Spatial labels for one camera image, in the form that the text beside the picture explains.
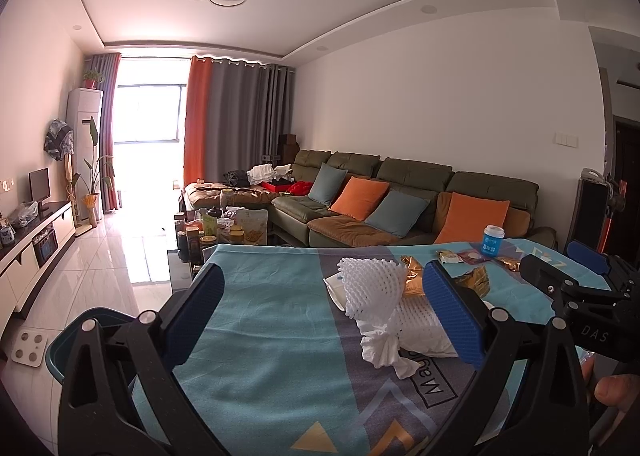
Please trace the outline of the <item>person's right hand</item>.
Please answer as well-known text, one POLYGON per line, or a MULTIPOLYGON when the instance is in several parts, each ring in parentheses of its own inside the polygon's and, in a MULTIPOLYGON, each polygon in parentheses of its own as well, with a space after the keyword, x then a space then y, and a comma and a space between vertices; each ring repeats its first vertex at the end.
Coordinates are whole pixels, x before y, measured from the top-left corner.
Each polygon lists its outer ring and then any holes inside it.
MULTIPOLYGON (((586 352, 582 355, 582 376, 586 384, 592 381, 596 354, 586 352)), ((597 400, 608 407, 617 410, 616 421, 620 422, 634 404, 639 394, 639 377, 637 375, 613 375, 601 378, 595 385, 591 394, 597 400)))

